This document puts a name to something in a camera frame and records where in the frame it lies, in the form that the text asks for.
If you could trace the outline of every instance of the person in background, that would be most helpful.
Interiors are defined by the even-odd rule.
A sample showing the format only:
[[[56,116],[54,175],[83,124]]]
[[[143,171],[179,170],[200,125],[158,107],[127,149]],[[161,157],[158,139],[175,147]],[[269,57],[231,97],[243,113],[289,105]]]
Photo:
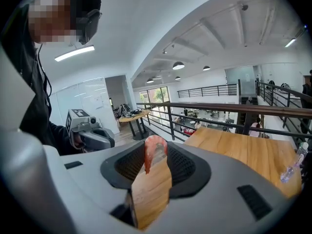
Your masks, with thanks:
[[[255,127],[255,128],[262,128],[261,124],[260,124],[261,119],[258,117],[256,122],[253,123],[251,125],[251,127]],[[249,136],[253,136],[253,137],[259,137],[260,132],[257,131],[249,131]]]
[[[37,137],[43,145],[55,147],[60,155],[81,153],[73,145],[79,148],[82,141],[77,135],[75,142],[71,143],[66,128],[49,121],[52,87],[40,65],[35,43],[65,41],[65,37],[76,33],[76,21],[80,16],[75,14],[75,7],[81,7],[81,16],[94,9],[100,10],[101,0],[81,1],[77,4],[75,0],[35,0],[17,9],[1,36],[8,58],[35,93],[20,129]]]
[[[187,127],[184,127],[184,126],[180,126],[180,131],[181,132],[184,132],[184,130],[187,129]]]
[[[198,120],[196,123],[195,123],[195,128],[196,129],[199,129],[201,127],[201,124],[200,124],[200,121]]]
[[[304,85],[302,85],[303,89],[302,89],[302,93],[305,95],[308,95],[310,97],[312,97],[312,87],[311,87],[311,81],[312,81],[312,70],[310,70],[310,83],[306,83]],[[306,101],[305,99],[301,98],[301,106],[302,108],[308,108],[308,109],[312,109],[312,103],[309,101]],[[301,128],[301,132],[303,134],[307,134],[308,133],[308,129],[307,126],[309,126],[309,119],[302,119],[302,122],[300,123],[300,128]]]
[[[248,97],[248,100],[246,101],[246,105],[252,105],[253,98],[251,96]]]

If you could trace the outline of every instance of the red object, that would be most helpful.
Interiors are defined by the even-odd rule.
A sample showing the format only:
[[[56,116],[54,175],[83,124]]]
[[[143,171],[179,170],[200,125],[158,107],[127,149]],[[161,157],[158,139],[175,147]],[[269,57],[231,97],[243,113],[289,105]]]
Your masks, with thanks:
[[[164,153],[167,155],[167,142],[165,139],[158,135],[151,135],[145,140],[144,146],[144,165],[145,165],[145,174],[150,172],[152,160],[154,158],[154,152],[156,149],[161,148]]]
[[[192,130],[192,129],[185,129],[184,131],[183,131],[185,134],[187,134],[187,135],[192,135],[193,133],[195,133],[195,131],[194,130]]]

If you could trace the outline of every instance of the wooden table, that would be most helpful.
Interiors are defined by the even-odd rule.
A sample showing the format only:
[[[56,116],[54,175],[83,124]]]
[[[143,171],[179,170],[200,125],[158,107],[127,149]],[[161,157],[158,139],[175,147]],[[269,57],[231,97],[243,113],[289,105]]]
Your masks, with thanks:
[[[121,117],[121,118],[119,118],[119,122],[128,122],[129,125],[130,125],[130,129],[131,129],[132,135],[133,135],[133,139],[141,140],[141,139],[146,138],[148,136],[148,134],[149,134],[146,131],[146,129],[145,129],[145,126],[144,126],[144,123],[143,123],[143,119],[142,119],[142,117],[148,115],[149,113],[150,113],[150,110],[142,110],[142,112],[140,114],[138,114],[137,116],[135,116],[135,117],[130,117],[130,118]],[[138,119],[141,119],[141,124],[142,124],[144,132],[142,132],[142,130],[141,130],[140,123],[139,123]],[[138,131],[140,132],[140,136],[136,136],[136,134],[135,134],[135,132],[133,130],[133,127],[132,127],[132,124],[131,124],[131,121],[133,121],[133,120],[136,121]]]
[[[288,183],[280,174],[291,164],[295,152],[288,141],[250,137],[201,127],[184,144],[236,158],[274,184],[286,197],[301,191],[297,171]],[[133,185],[138,227],[146,229],[165,209],[171,188],[171,173],[166,159],[151,167],[150,173],[139,174]]]

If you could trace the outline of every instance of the plastic bottle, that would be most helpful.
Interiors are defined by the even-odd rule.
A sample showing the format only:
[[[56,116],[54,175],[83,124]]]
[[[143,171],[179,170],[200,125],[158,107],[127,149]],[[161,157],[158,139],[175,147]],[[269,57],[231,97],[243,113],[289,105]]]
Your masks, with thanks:
[[[297,169],[300,169],[300,164],[306,157],[308,153],[308,144],[306,142],[302,142],[299,146],[299,149],[297,150],[296,157],[292,163],[292,166],[287,167],[286,172],[282,173],[281,175],[281,181],[283,183],[288,182],[288,180],[293,176],[294,172]]]

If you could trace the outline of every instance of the window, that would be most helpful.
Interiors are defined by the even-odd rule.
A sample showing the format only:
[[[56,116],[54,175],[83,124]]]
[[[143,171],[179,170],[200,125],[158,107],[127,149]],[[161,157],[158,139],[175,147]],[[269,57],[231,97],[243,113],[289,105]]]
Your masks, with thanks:
[[[143,103],[150,103],[150,100],[149,100],[149,98],[148,98],[148,93],[147,93],[147,91],[141,91],[141,92],[140,92],[140,98],[141,98],[141,101],[142,101]]]
[[[140,98],[142,103],[163,103],[163,102],[170,102],[168,88],[154,88],[149,90],[140,91]],[[160,112],[167,112],[167,107],[155,107],[155,106],[146,106],[148,109],[153,109],[155,111],[151,111],[151,116],[157,116],[169,119],[167,114],[160,113]],[[153,120],[160,122],[162,124],[167,125],[168,122],[165,120],[161,120],[157,117],[153,117]]]
[[[170,101],[167,87],[140,91],[140,98],[143,103],[163,103]]]

